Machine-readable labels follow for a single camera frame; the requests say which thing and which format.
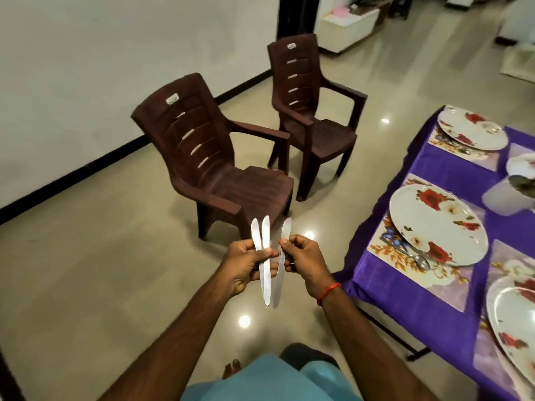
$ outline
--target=maroon plastic chair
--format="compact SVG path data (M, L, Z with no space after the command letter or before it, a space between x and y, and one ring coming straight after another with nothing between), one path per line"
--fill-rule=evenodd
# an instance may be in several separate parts
M357 140L355 130L368 96L327 80L319 67L316 35L283 38L268 46L273 69L272 105L279 112L280 130L291 135L290 143L303 152L297 201L307 199L319 166L342 154L336 174L340 176ZM334 90L354 101L348 126L314 118L319 89ZM273 148L268 167L277 160Z
M199 238L220 220L236 225L246 239L254 218L262 222L269 215L274 224L288 214L294 184L288 134L225 118L199 73L152 93L132 119L162 155L177 193L197 202ZM231 132L274 141L279 170L234 167Z

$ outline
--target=hand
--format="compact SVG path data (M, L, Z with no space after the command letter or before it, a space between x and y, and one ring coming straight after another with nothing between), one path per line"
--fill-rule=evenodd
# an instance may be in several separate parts
M279 255L279 251L271 248L255 250L252 239L232 242L228 251L223 256L223 260L217 269L216 274L228 281L232 286L232 295L242 293L250 281L260 279L258 262L274 258ZM271 277L277 275L277 263L271 264Z
M331 272L325 264L321 250L316 241L312 241L301 235L291 235L290 241L279 241L286 257L285 267L287 272L292 272L290 263L295 263L297 272L304 278L308 294L318 299L327 287L336 283Z

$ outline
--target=knife blade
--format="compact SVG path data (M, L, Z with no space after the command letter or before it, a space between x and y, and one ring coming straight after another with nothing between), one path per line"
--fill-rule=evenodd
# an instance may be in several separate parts
M262 250L262 238L260 238L260 227L258 226L258 220L254 218L251 222L251 238L255 244L255 249ZM258 265L258 271L260 273L260 288L262 290L262 298L264 298L264 262Z
M280 233L280 238L290 238L291 218L286 218L283 223L283 229ZM280 302L280 296L283 293L283 279L284 279L284 261L286 254L281 249L279 257L279 267L277 269L277 278L275 279L275 288L273 289L273 308L277 308Z
M264 249L270 247L270 223L269 215L262 220L262 246ZM270 259L264 262L264 304L269 306L271 303L271 265Z

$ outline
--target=tiled floor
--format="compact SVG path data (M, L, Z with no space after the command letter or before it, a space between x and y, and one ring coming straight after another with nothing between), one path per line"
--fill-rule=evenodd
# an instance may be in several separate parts
M323 165L306 202L293 202L293 231L311 231L332 271L397 173L405 148L441 105L489 114L535 134L533 85L498 74L492 43L503 5L467 13L416 0L395 20L339 57L322 57L330 79L370 94L351 160ZM222 106L232 119L278 127L271 80ZM325 91L319 116L347 121L351 102ZM381 121L388 119L388 124ZM239 167L265 166L271 142L232 135ZM291 176L301 154L291 150ZM216 223L196 237L195 204L177 195L159 154L147 146L0 226L0 344L28 399L95 399L180 312L214 271L237 229ZM239 316L251 317L241 329ZM375 311L410 343L402 328ZM191 382L217 378L233 358L279 352L300 341L338 345L298 276L288 275L278 310L264 309L258 284L224 310ZM393 348L403 353L397 345ZM475 384L435 355L410 364L440 399L475 397Z

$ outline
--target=person's left hand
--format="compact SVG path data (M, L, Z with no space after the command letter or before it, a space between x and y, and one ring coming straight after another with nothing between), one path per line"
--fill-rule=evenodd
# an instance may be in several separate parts
M250 281L260 279L257 264L279 255L279 251L271 248L255 250L252 239L232 242L223 257L217 274L232 285L232 295L242 293ZM271 263L271 277L277 275L277 263Z

